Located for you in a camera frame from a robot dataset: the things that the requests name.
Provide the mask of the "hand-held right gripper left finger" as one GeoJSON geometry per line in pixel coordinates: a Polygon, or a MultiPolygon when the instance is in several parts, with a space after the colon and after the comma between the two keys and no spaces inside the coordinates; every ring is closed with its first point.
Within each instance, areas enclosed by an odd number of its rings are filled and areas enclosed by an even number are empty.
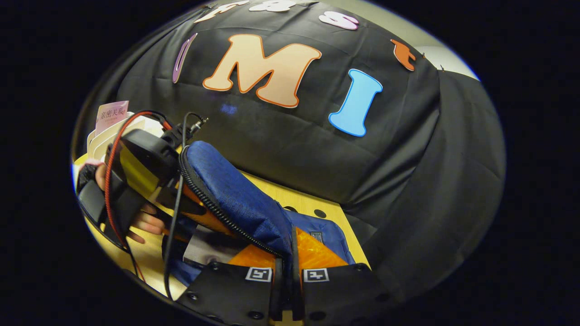
{"type": "Polygon", "coordinates": [[[274,326],[285,310],[286,263],[254,246],[189,245],[176,278],[186,284],[177,302],[225,326],[274,326]]]}

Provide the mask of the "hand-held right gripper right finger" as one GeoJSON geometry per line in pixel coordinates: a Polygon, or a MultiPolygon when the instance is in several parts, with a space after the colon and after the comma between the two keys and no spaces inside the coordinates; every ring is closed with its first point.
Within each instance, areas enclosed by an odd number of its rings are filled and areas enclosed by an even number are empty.
{"type": "Polygon", "coordinates": [[[378,326],[386,288],[366,264],[347,264],[299,228],[292,230],[293,318],[305,326],[378,326]]]}

